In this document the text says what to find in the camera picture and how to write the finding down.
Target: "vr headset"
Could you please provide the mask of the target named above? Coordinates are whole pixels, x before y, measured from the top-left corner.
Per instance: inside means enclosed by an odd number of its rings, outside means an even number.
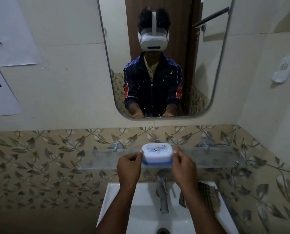
[[[164,51],[168,46],[169,32],[164,28],[157,28],[157,13],[152,12],[152,28],[144,28],[138,32],[143,51]]]

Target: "white soap box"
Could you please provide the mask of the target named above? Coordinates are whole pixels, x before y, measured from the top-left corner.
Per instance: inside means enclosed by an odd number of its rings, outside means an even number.
[[[143,145],[143,164],[172,164],[173,149],[168,143],[147,143]]]

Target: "towel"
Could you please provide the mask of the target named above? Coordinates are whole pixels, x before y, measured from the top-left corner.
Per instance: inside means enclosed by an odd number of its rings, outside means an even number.
[[[220,212],[221,201],[219,198],[219,191],[214,186],[209,186],[202,182],[198,182],[198,190],[210,211],[213,213]],[[180,205],[184,208],[188,208],[182,192],[180,194]]]

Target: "glass shelf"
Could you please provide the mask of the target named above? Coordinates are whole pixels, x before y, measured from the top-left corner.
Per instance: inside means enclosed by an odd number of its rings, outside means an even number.
[[[183,152],[191,157],[197,168],[232,168],[244,162],[230,146],[183,148]],[[126,154],[139,152],[140,149],[94,149],[86,153],[79,162],[79,169],[116,169],[118,159]],[[143,168],[169,169],[171,165],[144,165]]]

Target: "person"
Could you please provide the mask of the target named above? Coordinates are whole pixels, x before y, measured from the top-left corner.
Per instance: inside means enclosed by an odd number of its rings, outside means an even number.
[[[142,158],[141,151],[119,159],[120,189],[97,226],[96,234],[126,233],[136,184],[141,175]],[[179,147],[173,153],[172,174],[185,197],[196,233],[226,234],[198,190],[196,163]]]
[[[171,25],[165,9],[157,10],[157,28],[166,33]],[[144,8],[139,33],[152,27],[152,12]],[[174,116],[182,98],[182,69],[161,51],[142,52],[124,68],[124,103],[134,118]]]

